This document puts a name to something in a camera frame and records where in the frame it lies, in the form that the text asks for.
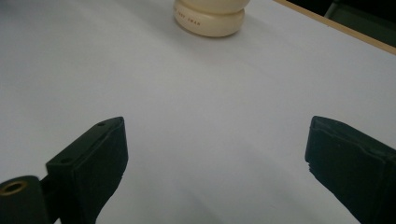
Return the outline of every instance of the white table surface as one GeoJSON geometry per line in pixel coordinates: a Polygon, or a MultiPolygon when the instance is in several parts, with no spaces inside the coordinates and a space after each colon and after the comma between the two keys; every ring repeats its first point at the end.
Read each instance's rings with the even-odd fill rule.
{"type": "Polygon", "coordinates": [[[358,223],[308,172],[314,115],[396,147],[396,56],[270,0],[242,30],[172,0],[0,1],[0,182],[124,116],[130,160],[97,223],[358,223]]]}

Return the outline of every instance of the cream jar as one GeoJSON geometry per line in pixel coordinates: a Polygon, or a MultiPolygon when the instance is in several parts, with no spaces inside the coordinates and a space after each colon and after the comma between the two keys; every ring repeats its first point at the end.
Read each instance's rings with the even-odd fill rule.
{"type": "Polygon", "coordinates": [[[244,22],[249,0],[176,0],[174,16],[185,29],[198,35],[220,37],[237,32],[244,22]]]}

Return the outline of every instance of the table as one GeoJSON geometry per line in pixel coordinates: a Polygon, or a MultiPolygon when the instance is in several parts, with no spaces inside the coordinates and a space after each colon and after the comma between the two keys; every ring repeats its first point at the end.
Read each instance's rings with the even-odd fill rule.
{"type": "Polygon", "coordinates": [[[357,223],[308,172],[314,115],[396,147],[396,57],[277,2],[190,34],[172,0],[0,3],[0,182],[124,116],[130,161],[97,223],[357,223]]]}

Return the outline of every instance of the screw hole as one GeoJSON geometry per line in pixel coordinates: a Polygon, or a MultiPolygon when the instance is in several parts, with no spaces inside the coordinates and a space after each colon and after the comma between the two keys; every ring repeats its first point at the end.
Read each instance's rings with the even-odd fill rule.
{"type": "Polygon", "coordinates": [[[11,194],[15,194],[26,188],[26,181],[14,181],[7,185],[5,185],[2,189],[0,189],[0,196],[8,196],[11,194]]]}
{"type": "Polygon", "coordinates": [[[72,161],[71,158],[64,158],[61,160],[61,163],[69,163],[70,161],[72,161]]]}

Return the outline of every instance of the black plastic part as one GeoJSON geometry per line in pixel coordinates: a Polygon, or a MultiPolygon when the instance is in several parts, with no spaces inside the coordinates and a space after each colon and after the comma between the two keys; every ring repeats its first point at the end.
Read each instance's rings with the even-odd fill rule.
{"type": "Polygon", "coordinates": [[[1,224],[93,224],[119,186],[128,162],[123,118],[102,121],[47,162],[40,181],[0,185],[1,224]]]}
{"type": "Polygon", "coordinates": [[[360,223],[396,223],[396,151],[345,123],[313,117],[310,171],[360,223]]]}

